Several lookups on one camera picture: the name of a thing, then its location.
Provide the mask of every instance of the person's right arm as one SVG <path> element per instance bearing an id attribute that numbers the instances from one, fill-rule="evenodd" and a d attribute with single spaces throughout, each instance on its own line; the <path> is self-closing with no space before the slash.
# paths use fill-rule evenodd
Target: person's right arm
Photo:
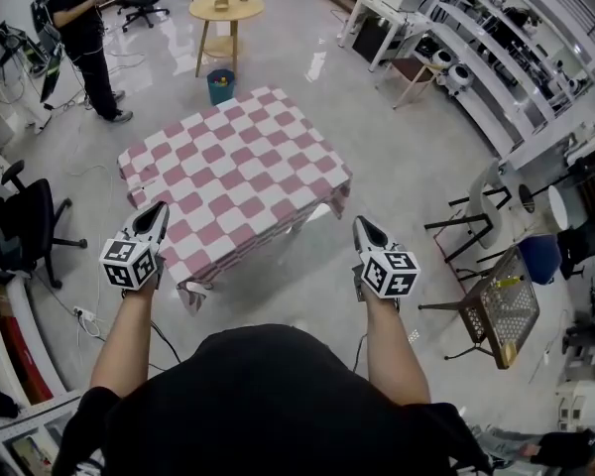
<path id="1" fill-rule="evenodd" d="M 79 5 L 75 5 L 74 7 L 65 11 L 53 12 L 53 22 L 55 23 L 56 28 L 61 28 L 70 23 L 71 21 L 76 20 L 88 9 L 94 7 L 94 5 L 95 0 L 86 0 L 84 2 L 81 2 Z"/>
<path id="2" fill-rule="evenodd" d="M 368 308 L 368 380 L 399 406 L 429 404 L 429 387 L 392 301 L 361 286 Z"/>

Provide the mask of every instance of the gray pants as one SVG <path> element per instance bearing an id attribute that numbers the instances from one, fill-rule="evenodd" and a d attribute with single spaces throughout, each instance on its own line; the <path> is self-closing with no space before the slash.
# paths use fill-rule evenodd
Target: gray pants
<path id="1" fill-rule="evenodd" d="M 539 444 L 542 439 L 541 435 L 510 432 L 499 428 L 489 428 L 482 431 L 479 426 L 474 426 L 472 433 L 486 453 L 503 460 L 521 460 L 524 462 L 530 461 L 530 457 L 521 454 L 525 444 Z"/>

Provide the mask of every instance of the floor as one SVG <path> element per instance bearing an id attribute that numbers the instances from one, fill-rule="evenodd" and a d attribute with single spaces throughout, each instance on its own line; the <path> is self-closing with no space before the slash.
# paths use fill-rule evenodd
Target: floor
<path id="1" fill-rule="evenodd" d="M 69 308 L 96 310 L 102 334 L 109 329 L 120 298 L 102 281 L 98 293 L 98 246 L 113 236 L 132 208 L 117 175 L 116 158 L 130 145 L 167 125 L 209 107 L 207 75 L 222 63 L 203 58 L 202 76 L 194 77 L 202 24 L 192 19 L 189 0 L 162 0 L 172 11 L 154 18 L 149 30 L 138 22 L 123 34 L 123 17 L 104 12 L 109 27 L 105 51 L 114 88 L 123 88 L 122 107 L 135 117 L 111 125 L 93 111 L 75 106 L 53 118 L 36 137 L 12 143 L 13 161 L 26 159 L 25 181 L 49 179 L 54 197 L 70 196 L 74 206 L 61 223 L 60 236 L 85 237 L 87 250 L 57 248 L 56 268 L 63 281 L 58 299 Z M 556 277 L 537 288 L 540 317 L 516 364 L 507 371 L 473 353 L 451 362 L 443 356 L 469 347 L 459 318 L 451 313 L 419 312 L 421 302 L 453 301 L 463 291 L 443 263 L 423 224 L 443 220 L 453 211 L 448 199 L 462 196 L 492 160 L 488 144 L 471 122 L 435 88 L 422 100 L 393 111 L 388 87 L 373 88 L 375 75 L 351 48 L 337 46 L 338 16 L 326 0 L 265 0 L 266 11 L 241 23 L 245 42 L 237 93 L 269 83 L 281 87 L 326 137 L 353 172 L 350 199 L 341 221 L 328 213 L 305 225 L 295 238 L 280 238 L 222 275 L 214 295 L 196 315 L 182 307 L 172 279 L 165 275 L 157 291 L 154 321 L 182 358 L 190 356 L 209 334 L 250 323 L 289 323 L 305 327 L 352 367 L 357 343 L 366 329 L 363 304 L 357 303 L 350 268 L 358 262 L 351 223 L 356 215 L 388 227 L 415 252 L 422 268 L 420 284 L 402 305 L 402 319 L 415 334 L 413 347 L 429 379 L 432 398 L 465 408 L 471 421 L 505 428 L 545 430 L 555 425 L 554 387 L 562 359 L 559 340 L 548 364 L 537 363 L 556 337 L 563 311 L 572 309 L 564 280 Z M 218 32 L 228 33 L 220 24 Z M 216 33 L 214 27 L 210 34 Z M 79 89 L 69 64 L 51 103 L 68 100 Z M 511 220 L 499 248 L 530 227 L 512 202 Z M 455 229 L 438 238 L 446 250 L 462 237 Z M 481 248 L 460 258 L 472 266 Z M 39 271 L 46 280 L 44 269 Z M 60 374 L 71 388 L 85 387 L 101 342 L 78 334 L 75 318 L 64 312 L 39 279 L 32 282 L 34 309 Z M 175 359 L 153 336 L 151 361 L 168 368 Z M 358 372 L 366 375 L 365 353 Z"/>

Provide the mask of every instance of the white cube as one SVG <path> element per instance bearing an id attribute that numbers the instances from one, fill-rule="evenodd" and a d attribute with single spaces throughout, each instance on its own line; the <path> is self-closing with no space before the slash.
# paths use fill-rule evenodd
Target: white cube
<path id="1" fill-rule="evenodd" d="M 149 243 L 110 238 L 99 256 L 110 286 L 138 290 L 157 270 Z"/>
<path id="2" fill-rule="evenodd" d="M 412 252 L 363 252 L 361 279 L 379 298 L 407 297 L 420 275 Z"/>

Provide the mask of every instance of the blue bucket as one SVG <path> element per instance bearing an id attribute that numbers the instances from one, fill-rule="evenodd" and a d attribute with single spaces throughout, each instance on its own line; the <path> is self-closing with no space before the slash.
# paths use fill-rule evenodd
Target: blue bucket
<path id="1" fill-rule="evenodd" d="M 221 85 L 221 78 L 225 78 L 227 84 Z M 218 68 L 213 70 L 207 76 L 207 87 L 209 88 L 209 100 L 212 105 L 220 104 L 234 96 L 234 84 L 236 77 L 234 73 L 227 68 Z"/>

